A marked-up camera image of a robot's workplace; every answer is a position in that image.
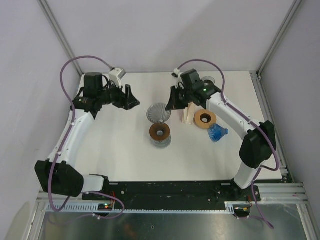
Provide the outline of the coffee filter paper pack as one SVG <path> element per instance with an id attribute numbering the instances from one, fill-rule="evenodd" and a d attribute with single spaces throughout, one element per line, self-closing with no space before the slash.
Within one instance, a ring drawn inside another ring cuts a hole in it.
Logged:
<path id="1" fill-rule="evenodd" d="M 192 125 L 194 116 L 196 112 L 196 105 L 191 102 L 188 106 L 183 110 L 181 122 L 186 125 Z"/>

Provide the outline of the blue plastic dripper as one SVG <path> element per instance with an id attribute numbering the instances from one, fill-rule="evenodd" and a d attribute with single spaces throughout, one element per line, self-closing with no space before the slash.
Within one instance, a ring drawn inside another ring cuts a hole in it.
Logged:
<path id="1" fill-rule="evenodd" d="M 208 130 L 209 138 L 212 142 L 220 141 L 225 135 L 229 134 L 229 130 L 227 128 L 223 128 L 217 123 L 212 124 Z"/>

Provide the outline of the clear glass coffee server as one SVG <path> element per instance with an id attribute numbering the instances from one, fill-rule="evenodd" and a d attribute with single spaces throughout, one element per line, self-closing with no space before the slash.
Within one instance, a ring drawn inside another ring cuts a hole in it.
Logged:
<path id="1" fill-rule="evenodd" d="M 151 138 L 150 142 L 154 147 L 159 148 L 159 149 L 164 149 L 164 148 L 167 148 L 171 144 L 172 136 L 169 135 L 164 140 L 155 140 L 155 139 Z"/>

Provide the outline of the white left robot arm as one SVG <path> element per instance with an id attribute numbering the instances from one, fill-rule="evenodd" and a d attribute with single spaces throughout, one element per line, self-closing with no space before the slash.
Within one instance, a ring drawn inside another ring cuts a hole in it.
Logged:
<path id="1" fill-rule="evenodd" d="M 82 175 L 76 170 L 80 146 L 98 112 L 105 105 L 131 110 L 140 104 L 130 85 L 121 85 L 126 72 L 113 68 L 108 75 L 90 72 L 83 77 L 83 87 L 72 100 L 67 124 L 51 154 L 35 164 L 35 172 L 46 193 L 77 197 L 93 192 L 100 200 L 110 196 L 111 188 L 103 175 Z"/>

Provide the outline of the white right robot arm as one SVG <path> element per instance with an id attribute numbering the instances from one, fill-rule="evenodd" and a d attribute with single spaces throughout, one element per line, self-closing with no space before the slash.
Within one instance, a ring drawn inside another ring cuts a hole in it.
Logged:
<path id="1" fill-rule="evenodd" d="M 225 96 L 223 87 L 206 84 L 195 69 L 181 72 L 175 68 L 172 76 L 176 83 L 170 88 L 166 110 L 183 110 L 194 103 L 218 115 L 242 140 L 241 164 L 230 188 L 231 196 L 242 201 L 248 196 L 248 187 L 264 167 L 264 162 L 276 155 L 275 126 L 269 120 L 258 122 L 245 114 Z"/>

